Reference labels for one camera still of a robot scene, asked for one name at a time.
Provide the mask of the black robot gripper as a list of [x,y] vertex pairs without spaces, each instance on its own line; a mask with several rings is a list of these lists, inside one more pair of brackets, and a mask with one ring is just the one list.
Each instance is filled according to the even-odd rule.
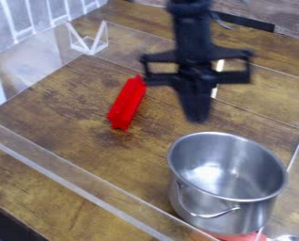
[[[192,122],[205,121],[209,113],[211,93],[216,84],[244,84],[249,82],[249,58],[245,49],[221,47],[211,41],[209,13],[172,15],[174,49],[154,54],[142,54],[138,62],[144,69],[144,81],[149,86],[173,86],[178,94],[184,116]],[[243,71],[216,72],[211,62],[240,59]],[[150,63],[174,63],[176,72],[152,73]],[[196,81],[195,90],[189,82]]]

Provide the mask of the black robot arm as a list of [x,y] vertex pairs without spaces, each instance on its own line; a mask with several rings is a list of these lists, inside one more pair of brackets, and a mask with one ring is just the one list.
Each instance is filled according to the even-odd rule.
[[[220,84],[245,84],[251,76],[253,53],[211,41],[209,6],[211,0],[169,0],[165,8],[172,16],[176,48],[138,58],[145,84],[168,86],[178,93],[184,116],[192,122],[204,122],[208,118],[212,89]],[[223,59],[240,59],[245,69],[216,72],[212,62]]]

